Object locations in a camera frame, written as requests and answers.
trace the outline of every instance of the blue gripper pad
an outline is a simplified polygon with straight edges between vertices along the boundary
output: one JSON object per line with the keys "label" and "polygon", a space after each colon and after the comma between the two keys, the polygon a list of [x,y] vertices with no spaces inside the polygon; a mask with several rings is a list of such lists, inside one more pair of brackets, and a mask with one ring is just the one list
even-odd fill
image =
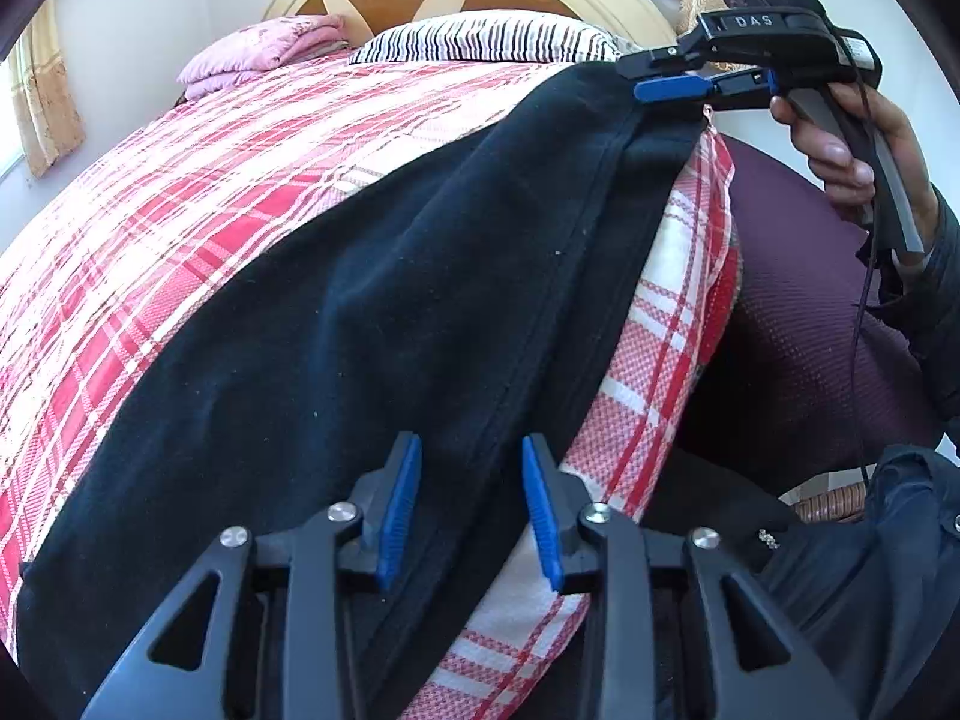
{"label": "blue gripper pad", "polygon": [[530,524],[534,529],[536,550],[541,559],[541,569],[555,592],[563,587],[563,565],[560,564],[560,532],[557,519],[550,505],[544,476],[539,469],[536,450],[530,437],[523,440],[523,492],[530,511]]}
{"label": "blue gripper pad", "polygon": [[664,103],[666,100],[702,100],[713,92],[713,82],[697,74],[666,76],[664,79],[640,81],[634,97],[641,103]]}
{"label": "blue gripper pad", "polygon": [[397,481],[387,504],[383,525],[380,529],[380,543],[376,562],[376,584],[381,592],[390,589],[390,585],[400,571],[403,560],[403,548],[410,531],[410,518],[413,516],[416,491],[421,475],[421,440],[413,436],[407,443],[406,453],[397,472]]}

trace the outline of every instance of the folded pink blanket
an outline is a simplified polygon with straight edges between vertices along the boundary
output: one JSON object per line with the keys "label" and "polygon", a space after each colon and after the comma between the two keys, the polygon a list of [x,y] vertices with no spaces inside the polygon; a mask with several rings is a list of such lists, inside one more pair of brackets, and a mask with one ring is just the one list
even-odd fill
{"label": "folded pink blanket", "polygon": [[184,86],[222,73],[275,70],[321,43],[344,39],[341,16],[282,16],[239,29],[191,59],[176,80]]}
{"label": "folded pink blanket", "polygon": [[[337,52],[349,46],[346,40],[337,40],[333,43],[323,43],[311,47],[303,53],[298,53],[282,63],[283,66],[293,65],[296,62],[305,62],[309,59],[316,59],[320,56],[326,56],[329,53]],[[199,100],[201,97],[209,95],[211,92],[219,92],[223,89],[232,89],[247,81],[259,79],[267,71],[264,70],[241,70],[230,71],[229,73],[217,73],[214,76],[208,76],[205,79],[194,81],[187,85],[184,96],[191,103],[193,100]]]}

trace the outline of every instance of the purple textured fabric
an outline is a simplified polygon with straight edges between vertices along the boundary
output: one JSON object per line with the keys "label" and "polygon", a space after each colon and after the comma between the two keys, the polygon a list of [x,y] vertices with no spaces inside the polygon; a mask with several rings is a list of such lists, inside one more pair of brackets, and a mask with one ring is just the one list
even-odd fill
{"label": "purple textured fabric", "polygon": [[[851,332],[865,235],[822,191],[767,154],[726,138],[743,284],[730,325],[686,407],[677,445],[774,494],[858,465],[851,422]],[[867,457],[935,447],[943,428],[900,333],[864,319],[856,359]]]}

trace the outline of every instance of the plaid bedsheet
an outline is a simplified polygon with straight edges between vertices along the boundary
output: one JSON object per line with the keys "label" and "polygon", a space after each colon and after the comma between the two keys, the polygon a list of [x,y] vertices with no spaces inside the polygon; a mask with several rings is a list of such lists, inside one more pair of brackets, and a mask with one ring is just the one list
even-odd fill
{"label": "plaid bedsheet", "polygon": [[[186,319],[243,265],[390,170],[495,122],[565,65],[346,57],[282,69],[133,133],[0,256],[0,635],[112,418]],[[733,165],[704,132],[669,199],[608,373],[565,458],[639,517],[736,293]],[[563,650],[530,533],[406,712],[506,717]]]}

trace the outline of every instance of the device handle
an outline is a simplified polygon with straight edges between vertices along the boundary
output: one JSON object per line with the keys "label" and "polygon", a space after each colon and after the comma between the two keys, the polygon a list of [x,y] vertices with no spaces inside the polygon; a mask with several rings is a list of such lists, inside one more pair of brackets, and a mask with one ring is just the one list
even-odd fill
{"label": "device handle", "polygon": [[840,138],[856,159],[874,169],[874,207],[880,208],[880,224],[875,223],[873,208],[867,209],[861,224],[874,230],[877,246],[898,253],[923,254],[923,240],[913,220],[904,180],[884,134],[877,129],[874,150],[867,127],[841,108],[829,89],[794,89],[786,98],[800,116]]}

